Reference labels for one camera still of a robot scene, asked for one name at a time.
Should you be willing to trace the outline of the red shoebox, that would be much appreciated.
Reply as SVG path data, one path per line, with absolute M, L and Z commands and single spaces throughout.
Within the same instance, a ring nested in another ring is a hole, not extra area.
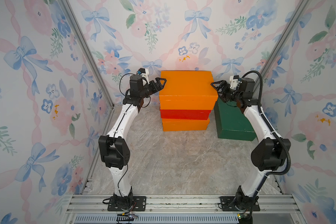
M 162 119 L 191 119 L 207 120 L 211 110 L 162 110 L 160 109 Z

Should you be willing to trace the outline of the green shoebox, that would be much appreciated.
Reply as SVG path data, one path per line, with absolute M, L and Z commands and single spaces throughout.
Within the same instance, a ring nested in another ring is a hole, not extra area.
M 253 141 L 257 137 L 252 125 L 235 102 L 224 103 L 218 98 L 214 114 L 219 139 Z

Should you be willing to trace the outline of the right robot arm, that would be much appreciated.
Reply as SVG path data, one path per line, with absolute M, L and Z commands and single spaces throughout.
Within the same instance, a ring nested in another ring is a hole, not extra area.
M 260 92 L 257 98 L 253 97 L 254 85 L 255 81 L 252 78 L 238 76 L 234 76 L 230 82 L 221 80 L 211 84 L 223 102 L 236 103 L 250 122 L 259 141 L 251 153 L 254 169 L 239 186 L 232 202 L 224 205 L 223 209 L 253 210 L 267 178 L 271 175 L 285 175 L 291 168 L 291 142 L 282 138 L 266 117 L 261 106 L 262 93 Z

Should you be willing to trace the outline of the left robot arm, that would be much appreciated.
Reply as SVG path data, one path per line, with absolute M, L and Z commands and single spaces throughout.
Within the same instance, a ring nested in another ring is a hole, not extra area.
M 157 77 L 148 81 L 143 75 L 130 77 L 130 88 L 125 92 L 122 110 L 107 135 L 99 138 L 99 151 L 102 162 L 109 168 L 113 177 L 114 193 L 109 201 L 108 210 L 132 211 L 134 208 L 133 189 L 128 179 L 130 149 L 126 142 L 129 129 L 143 108 L 144 99 L 163 90 L 167 79 Z

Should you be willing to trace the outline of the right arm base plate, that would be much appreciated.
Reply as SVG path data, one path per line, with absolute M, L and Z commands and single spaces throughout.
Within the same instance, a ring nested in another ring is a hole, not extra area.
M 242 196 L 241 198 L 236 199 L 235 196 L 220 196 L 219 208 L 222 211 L 233 211 L 233 212 L 244 212 L 250 211 L 251 207 L 253 211 L 260 211 L 260 206 L 258 204 L 258 196 L 256 196 L 255 201 L 253 202 L 252 197 Z

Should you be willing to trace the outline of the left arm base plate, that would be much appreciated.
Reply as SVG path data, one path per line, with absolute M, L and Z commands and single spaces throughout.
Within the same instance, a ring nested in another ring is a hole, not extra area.
M 145 211 L 147 205 L 146 196 L 127 196 L 119 197 L 112 196 L 108 200 L 107 210 L 108 211 Z

